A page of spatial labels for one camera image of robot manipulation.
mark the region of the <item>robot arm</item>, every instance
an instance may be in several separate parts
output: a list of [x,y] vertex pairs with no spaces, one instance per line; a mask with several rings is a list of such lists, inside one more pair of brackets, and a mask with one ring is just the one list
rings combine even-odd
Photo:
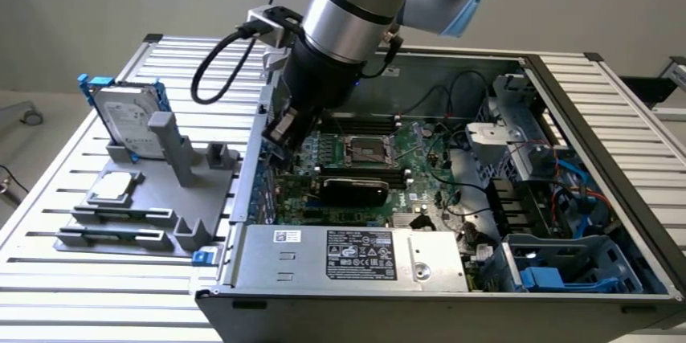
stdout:
[[288,105],[264,129],[287,160],[323,110],[340,107],[359,83],[361,68],[396,23],[441,35],[464,30],[479,0],[312,0],[281,79]]

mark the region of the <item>power supply label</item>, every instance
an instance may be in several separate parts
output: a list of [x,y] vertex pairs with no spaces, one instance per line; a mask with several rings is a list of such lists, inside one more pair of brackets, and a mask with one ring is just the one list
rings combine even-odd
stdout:
[[392,233],[327,231],[325,275],[332,280],[397,280]]

